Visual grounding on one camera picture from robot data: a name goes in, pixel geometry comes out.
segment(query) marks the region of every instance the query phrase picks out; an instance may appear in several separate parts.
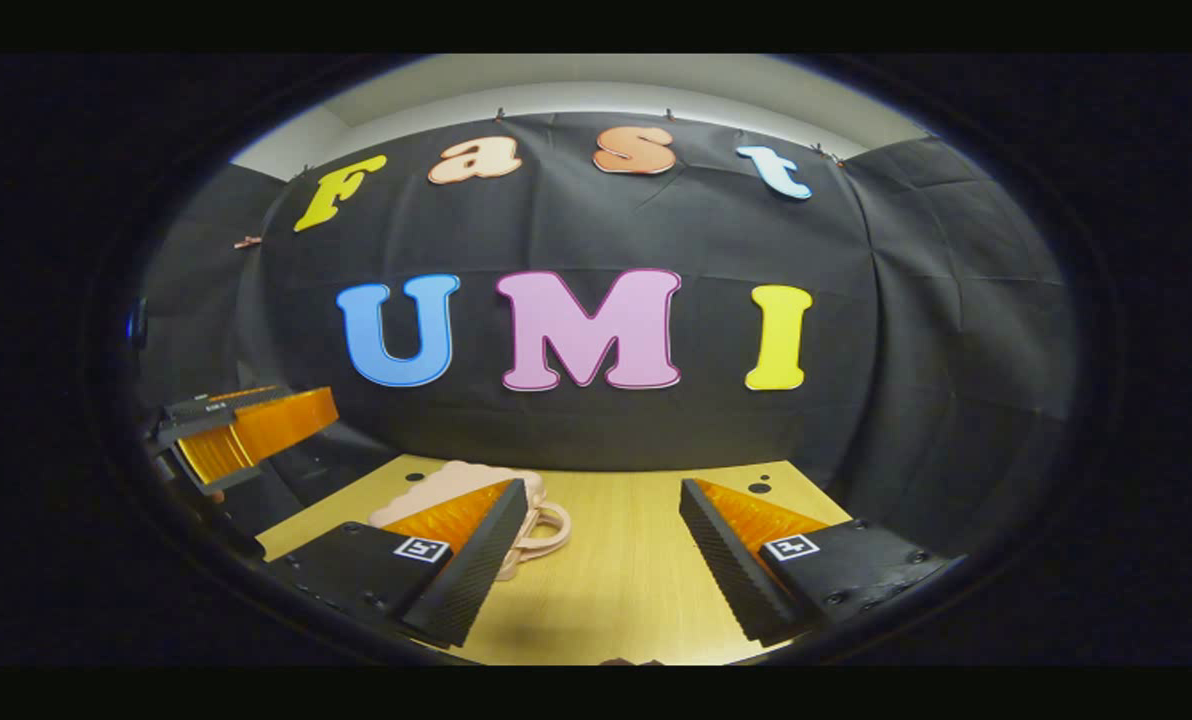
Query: yellow letter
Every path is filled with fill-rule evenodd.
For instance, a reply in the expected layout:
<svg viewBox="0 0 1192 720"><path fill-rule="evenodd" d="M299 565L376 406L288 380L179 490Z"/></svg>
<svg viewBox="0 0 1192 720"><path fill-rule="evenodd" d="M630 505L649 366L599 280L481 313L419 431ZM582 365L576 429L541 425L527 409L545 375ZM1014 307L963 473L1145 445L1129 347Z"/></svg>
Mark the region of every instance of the yellow letter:
<svg viewBox="0 0 1192 720"><path fill-rule="evenodd" d="M434 184L462 182L470 176L497 178L517 169L515 139L510 137L480 137L459 142L440 154L442 163L427 173Z"/></svg>
<svg viewBox="0 0 1192 720"><path fill-rule="evenodd" d="M321 187L317 188L316 195L312 197L312 204L308 205L308 213L303 215L303 218L298 223L294 223L294 232L305 231L305 229L318 225L339 213L339 209L334 206L334 201L353 197L364 180L364 174L375 172L386 163L386 155L375 155L373 159L359 161L356 165L348 165L343 169L334 170L323 176L321 179Z"/></svg>
<svg viewBox="0 0 1192 720"><path fill-rule="evenodd" d="M752 290L752 300L760 305L765 324L760 329L760 356L756 370L747 373L747 387L801 387L801 316L814 299L799 287L762 284Z"/></svg>

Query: pink letter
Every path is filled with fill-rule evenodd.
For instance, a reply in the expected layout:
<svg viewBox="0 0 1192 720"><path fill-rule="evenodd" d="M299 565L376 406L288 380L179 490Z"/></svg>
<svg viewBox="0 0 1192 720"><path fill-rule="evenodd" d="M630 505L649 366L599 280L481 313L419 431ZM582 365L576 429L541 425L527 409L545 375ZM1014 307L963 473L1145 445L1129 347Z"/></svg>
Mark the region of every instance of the pink letter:
<svg viewBox="0 0 1192 720"><path fill-rule="evenodd" d="M503 384L541 391L560 384L547 368L547 346L579 387L590 386L606 353L617 341L617 364L606 380L614 387L670 387L679 381L672 366L668 316L679 275L671 269L628 269L615 279L591 316L557 273L514 273L497 288L513 300L515 368Z"/></svg>

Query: blue letter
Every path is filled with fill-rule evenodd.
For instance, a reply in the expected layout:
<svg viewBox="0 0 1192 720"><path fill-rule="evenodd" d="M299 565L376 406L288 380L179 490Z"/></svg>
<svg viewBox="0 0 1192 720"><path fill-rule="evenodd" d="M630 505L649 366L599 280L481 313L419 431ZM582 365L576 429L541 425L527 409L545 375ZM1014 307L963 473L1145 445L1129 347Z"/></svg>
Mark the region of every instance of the blue letter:
<svg viewBox="0 0 1192 720"><path fill-rule="evenodd" d="M422 386L445 374L454 356L449 333L449 296L458 290L457 275L422 275L405 283L405 294L418 305L418 355L396 360L381 341L381 304L385 284L362 284L339 293L343 309L348 355L358 373L387 387Z"/></svg>
<svg viewBox="0 0 1192 720"><path fill-rule="evenodd" d="M793 181L791 174L788 174L788 170L796 169L796 163L793 163L788 159L780 159L778 154L770 150L769 147L739 147L738 154L743 155L744 159L752 159L753 163L756 163L756 172L760 173L762 181L765 181L774 190L782 192L783 195L796 197L797 200L805 200L806 197L814 195L811 188Z"/></svg>

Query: table surface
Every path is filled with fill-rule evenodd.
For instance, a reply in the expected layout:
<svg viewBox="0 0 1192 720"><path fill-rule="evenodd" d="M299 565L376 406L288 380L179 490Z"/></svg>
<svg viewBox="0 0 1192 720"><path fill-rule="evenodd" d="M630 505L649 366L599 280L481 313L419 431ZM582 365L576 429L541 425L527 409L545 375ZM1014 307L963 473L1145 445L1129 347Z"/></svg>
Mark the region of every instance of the table surface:
<svg viewBox="0 0 1192 720"><path fill-rule="evenodd" d="M346 521L364 523L412 486L408 474L435 473L445 463L398 457L259 534L266 559ZM826 525L850 520L786 461L654 473L538 473L547 499L569 510L572 536L551 555L519 565L515 578L493 583L467 641L446 651L455 657L488 665L597 665L615 657L666 665L751 659L782 644L764 648L743 637L679 519L679 480L706 479ZM765 483L770 491L755 495L752 483ZM551 532L540 528L535 536Z"/></svg>

